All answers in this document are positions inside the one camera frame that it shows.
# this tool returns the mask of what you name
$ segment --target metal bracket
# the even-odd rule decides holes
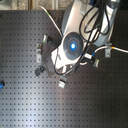
[[[37,63],[41,63],[42,62],[42,43],[37,43],[36,62]]]
[[[58,87],[64,88],[66,81],[67,81],[67,78],[65,76],[61,76]]]
[[[94,67],[98,68],[98,65],[99,65],[99,60],[98,59],[95,59],[95,62],[93,64]]]
[[[105,49],[105,58],[111,58],[112,43],[107,43],[106,46],[108,47]]]
[[[47,44],[47,39],[48,39],[48,36],[47,35],[44,35],[43,43]]]
[[[43,66],[39,66],[36,70],[35,70],[35,75],[36,77],[39,77],[43,72],[45,71]]]

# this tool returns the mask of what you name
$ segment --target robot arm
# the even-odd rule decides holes
[[[62,23],[61,45],[51,55],[56,72],[67,65],[77,66],[92,44],[99,47],[109,41],[119,2],[99,0],[92,7],[76,0],[68,6]],[[63,75],[70,71],[57,73]]]

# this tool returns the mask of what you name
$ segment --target blue lens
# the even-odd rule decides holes
[[[76,44],[75,43],[72,43],[71,44],[71,49],[73,50],[73,49],[75,49],[76,48]]]

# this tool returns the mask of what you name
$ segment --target screw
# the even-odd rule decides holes
[[[107,56],[110,57],[110,54],[108,53]]]

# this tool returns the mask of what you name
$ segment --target black pegboard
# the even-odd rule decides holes
[[[56,21],[63,15],[50,13]],[[123,49],[128,49],[127,13],[118,12],[111,39]],[[60,39],[45,12],[0,12],[0,79],[6,84],[0,90],[0,127],[127,128],[128,54],[112,51],[105,59],[99,51],[99,68],[80,66],[61,89],[59,76],[34,75],[36,44],[44,34]]]

